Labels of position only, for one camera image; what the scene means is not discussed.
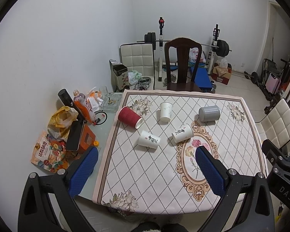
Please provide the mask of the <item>white paper cup red logo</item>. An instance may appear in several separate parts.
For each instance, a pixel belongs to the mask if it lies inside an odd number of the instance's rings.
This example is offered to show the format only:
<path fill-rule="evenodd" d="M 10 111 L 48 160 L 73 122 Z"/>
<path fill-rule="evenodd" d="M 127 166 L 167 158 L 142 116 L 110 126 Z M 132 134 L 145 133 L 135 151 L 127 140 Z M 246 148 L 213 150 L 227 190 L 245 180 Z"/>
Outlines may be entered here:
<path fill-rule="evenodd" d="M 152 149 L 157 149 L 160 144 L 160 140 L 161 140 L 160 137 L 157 137 L 152 133 L 143 130 L 138 139 L 138 145 Z"/>

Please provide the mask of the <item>red ribbed paper cup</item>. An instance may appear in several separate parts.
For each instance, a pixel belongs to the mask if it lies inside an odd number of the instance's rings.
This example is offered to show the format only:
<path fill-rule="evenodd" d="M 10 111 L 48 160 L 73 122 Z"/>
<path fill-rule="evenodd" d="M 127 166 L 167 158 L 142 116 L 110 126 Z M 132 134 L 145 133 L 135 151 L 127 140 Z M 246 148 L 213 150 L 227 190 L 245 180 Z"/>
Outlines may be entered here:
<path fill-rule="evenodd" d="M 118 120 L 135 129 L 138 129 L 143 124 L 143 118 L 128 106 L 125 106 L 120 110 Z"/>

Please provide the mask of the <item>white floral paper cup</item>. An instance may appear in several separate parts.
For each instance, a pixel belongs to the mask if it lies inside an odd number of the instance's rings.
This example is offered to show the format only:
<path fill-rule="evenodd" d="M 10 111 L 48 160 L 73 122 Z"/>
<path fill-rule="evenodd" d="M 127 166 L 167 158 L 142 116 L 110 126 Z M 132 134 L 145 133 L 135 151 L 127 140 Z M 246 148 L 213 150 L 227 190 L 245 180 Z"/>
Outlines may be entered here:
<path fill-rule="evenodd" d="M 169 122 L 172 117 L 173 105 L 169 102 L 163 102 L 160 104 L 160 121 Z"/>

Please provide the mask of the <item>colourful snack packet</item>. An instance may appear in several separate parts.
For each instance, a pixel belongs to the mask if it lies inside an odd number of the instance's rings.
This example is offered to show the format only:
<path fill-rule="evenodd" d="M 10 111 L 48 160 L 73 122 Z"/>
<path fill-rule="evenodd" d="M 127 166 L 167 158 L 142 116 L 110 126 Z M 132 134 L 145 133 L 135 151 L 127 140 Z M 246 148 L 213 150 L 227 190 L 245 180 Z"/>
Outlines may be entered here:
<path fill-rule="evenodd" d="M 66 142 L 56 140 L 48 132 L 43 131 L 33 149 L 31 163 L 49 172 L 67 169 Z"/>

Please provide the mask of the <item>orange cardboard box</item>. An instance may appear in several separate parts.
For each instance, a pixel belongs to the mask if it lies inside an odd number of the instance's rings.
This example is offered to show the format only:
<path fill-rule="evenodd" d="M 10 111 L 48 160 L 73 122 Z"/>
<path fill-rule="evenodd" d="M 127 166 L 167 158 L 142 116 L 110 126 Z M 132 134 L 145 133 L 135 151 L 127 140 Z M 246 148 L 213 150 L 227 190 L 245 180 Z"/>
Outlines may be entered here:
<path fill-rule="evenodd" d="M 83 154 L 90 146 L 93 146 L 95 141 L 95 134 L 88 127 L 87 124 L 84 124 L 82 132 L 79 139 L 78 153 Z"/>

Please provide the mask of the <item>yellow plastic bag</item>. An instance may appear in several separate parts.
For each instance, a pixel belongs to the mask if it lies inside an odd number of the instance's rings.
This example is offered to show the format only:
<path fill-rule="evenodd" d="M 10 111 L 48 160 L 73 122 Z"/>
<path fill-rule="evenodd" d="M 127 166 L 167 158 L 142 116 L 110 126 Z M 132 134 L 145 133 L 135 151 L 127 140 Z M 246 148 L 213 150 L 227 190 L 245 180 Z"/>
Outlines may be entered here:
<path fill-rule="evenodd" d="M 68 106 L 62 106 L 49 120 L 49 134 L 56 140 L 63 140 L 66 142 L 72 122 L 77 120 L 77 116 L 77 110 Z"/>

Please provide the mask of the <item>patterned floral table mat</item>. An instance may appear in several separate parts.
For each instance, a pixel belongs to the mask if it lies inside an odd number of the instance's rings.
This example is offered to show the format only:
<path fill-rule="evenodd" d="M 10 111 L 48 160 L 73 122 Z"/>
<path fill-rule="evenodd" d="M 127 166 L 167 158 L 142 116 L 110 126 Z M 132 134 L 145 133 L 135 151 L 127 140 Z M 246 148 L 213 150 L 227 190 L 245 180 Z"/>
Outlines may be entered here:
<path fill-rule="evenodd" d="M 160 121 L 160 104 L 173 105 L 169 122 Z M 227 168 L 253 176 L 267 174 L 261 139 L 241 97 L 174 91 L 125 91 L 120 105 L 139 108 L 144 120 L 134 129 L 113 117 L 92 201 L 111 208 L 147 214 L 179 214 L 211 210 L 219 198 L 197 162 L 195 150 L 205 146 Z M 201 122 L 199 109 L 218 106 L 219 120 Z M 172 133 L 183 125 L 194 136 L 175 143 Z M 157 149 L 138 145 L 142 131 L 160 137 Z"/>

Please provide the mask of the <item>cream padded chair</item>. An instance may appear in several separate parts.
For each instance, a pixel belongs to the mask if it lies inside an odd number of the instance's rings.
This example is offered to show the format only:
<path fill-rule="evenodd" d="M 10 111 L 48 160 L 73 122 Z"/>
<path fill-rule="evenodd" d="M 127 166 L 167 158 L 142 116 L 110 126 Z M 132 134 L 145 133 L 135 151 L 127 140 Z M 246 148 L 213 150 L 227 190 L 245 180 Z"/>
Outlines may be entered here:
<path fill-rule="evenodd" d="M 151 43 L 122 44 L 119 47 L 120 61 L 129 72 L 137 71 L 144 77 L 150 77 L 149 90 L 155 86 L 154 50 Z"/>
<path fill-rule="evenodd" d="M 290 106 L 284 98 L 260 122 L 256 122 L 261 142 L 270 140 L 281 149 L 290 142 Z"/>

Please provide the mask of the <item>black cylinder bottle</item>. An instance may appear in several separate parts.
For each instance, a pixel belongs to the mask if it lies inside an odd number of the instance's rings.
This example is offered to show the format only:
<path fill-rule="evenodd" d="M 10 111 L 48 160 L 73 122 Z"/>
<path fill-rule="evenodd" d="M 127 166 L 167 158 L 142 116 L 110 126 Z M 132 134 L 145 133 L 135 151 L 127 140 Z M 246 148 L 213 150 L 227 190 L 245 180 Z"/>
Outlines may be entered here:
<path fill-rule="evenodd" d="M 74 101 L 72 100 L 72 98 L 70 97 L 70 95 L 69 95 L 69 93 L 68 93 L 68 91 L 66 89 L 61 89 L 58 92 L 58 97 L 60 98 L 60 100 L 62 101 L 64 106 L 68 106 L 70 108 L 73 108 L 73 109 L 75 109 L 78 112 L 78 116 L 77 116 L 78 120 L 85 120 L 84 116 L 81 113 L 81 111 L 74 104 Z"/>

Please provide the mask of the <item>blue weight bench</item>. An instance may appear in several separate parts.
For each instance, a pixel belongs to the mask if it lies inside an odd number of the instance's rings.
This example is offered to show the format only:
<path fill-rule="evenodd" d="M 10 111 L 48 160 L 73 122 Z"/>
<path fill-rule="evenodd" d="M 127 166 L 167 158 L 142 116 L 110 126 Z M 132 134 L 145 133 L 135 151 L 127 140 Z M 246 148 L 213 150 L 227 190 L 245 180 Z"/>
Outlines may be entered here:
<path fill-rule="evenodd" d="M 211 93 L 213 91 L 213 85 L 206 68 L 197 69 L 194 84 L 190 85 L 190 91 L 202 91 L 204 93 Z"/>

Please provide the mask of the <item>pink suitcase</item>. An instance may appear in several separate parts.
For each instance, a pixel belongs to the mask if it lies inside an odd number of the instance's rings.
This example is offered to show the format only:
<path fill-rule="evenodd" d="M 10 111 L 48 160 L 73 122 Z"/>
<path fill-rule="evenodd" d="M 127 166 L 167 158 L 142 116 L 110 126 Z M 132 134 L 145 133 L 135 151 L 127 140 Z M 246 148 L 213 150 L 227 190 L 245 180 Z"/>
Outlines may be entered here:
<path fill-rule="evenodd" d="M 275 95 L 277 93 L 277 90 L 279 89 L 280 82 L 280 79 L 274 73 L 270 73 L 268 76 L 268 80 L 266 81 L 267 91 L 270 94 Z"/>

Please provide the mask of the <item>steel pedal trash bin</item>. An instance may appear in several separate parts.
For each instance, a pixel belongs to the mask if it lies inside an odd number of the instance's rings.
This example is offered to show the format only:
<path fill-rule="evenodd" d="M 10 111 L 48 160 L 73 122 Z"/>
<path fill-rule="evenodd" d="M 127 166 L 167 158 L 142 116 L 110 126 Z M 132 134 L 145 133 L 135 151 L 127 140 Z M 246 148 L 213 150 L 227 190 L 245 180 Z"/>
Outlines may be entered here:
<path fill-rule="evenodd" d="M 114 92 L 123 92 L 130 89 L 128 68 L 122 63 L 110 59 L 111 85 Z"/>

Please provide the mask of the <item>green white plastic bag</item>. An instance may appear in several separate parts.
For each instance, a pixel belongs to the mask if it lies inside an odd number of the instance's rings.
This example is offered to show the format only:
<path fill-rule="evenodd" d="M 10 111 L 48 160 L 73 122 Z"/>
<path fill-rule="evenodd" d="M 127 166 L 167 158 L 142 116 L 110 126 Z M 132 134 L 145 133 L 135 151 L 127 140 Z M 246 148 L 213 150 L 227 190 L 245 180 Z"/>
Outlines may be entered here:
<path fill-rule="evenodd" d="M 138 83 L 139 79 L 142 77 L 142 74 L 136 70 L 128 72 L 128 79 L 130 85 L 135 85 Z"/>

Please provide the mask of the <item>white plastic bag on bench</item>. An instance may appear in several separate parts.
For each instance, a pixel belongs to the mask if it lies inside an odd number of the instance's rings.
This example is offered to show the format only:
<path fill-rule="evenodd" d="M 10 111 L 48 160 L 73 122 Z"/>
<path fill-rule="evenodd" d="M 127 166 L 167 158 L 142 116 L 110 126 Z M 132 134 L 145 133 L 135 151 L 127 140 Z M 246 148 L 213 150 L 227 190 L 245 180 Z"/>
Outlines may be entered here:
<path fill-rule="evenodd" d="M 192 48 L 189 52 L 189 62 L 190 63 L 196 63 L 197 57 L 199 55 L 199 49 L 198 48 Z M 202 52 L 200 56 L 199 63 L 206 63 L 206 56 L 205 53 Z"/>

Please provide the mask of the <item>dark wooden chair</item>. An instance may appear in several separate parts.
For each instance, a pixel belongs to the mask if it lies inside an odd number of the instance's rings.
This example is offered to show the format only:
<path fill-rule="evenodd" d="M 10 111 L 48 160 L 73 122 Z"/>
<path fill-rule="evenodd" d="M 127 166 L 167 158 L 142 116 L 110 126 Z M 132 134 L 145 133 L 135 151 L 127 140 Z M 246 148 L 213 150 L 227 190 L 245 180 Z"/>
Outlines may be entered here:
<path fill-rule="evenodd" d="M 193 68 L 191 80 L 190 82 L 188 82 L 187 74 L 188 74 L 188 64 L 189 64 L 188 62 L 189 53 L 180 51 L 179 48 L 175 48 L 175 49 L 177 51 L 177 62 L 178 62 L 177 82 L 173 83 L 171 81 L 171 68 L 170 68 L 170 61 L 169 61 L 169 65 L 166 64 L 166 79 L 167 79 L 166 89 L 170 91 L 191 92 L 190 85 L 194 84 L 194 79 L 195 79 L 196 71 L 198 67 Z"/>

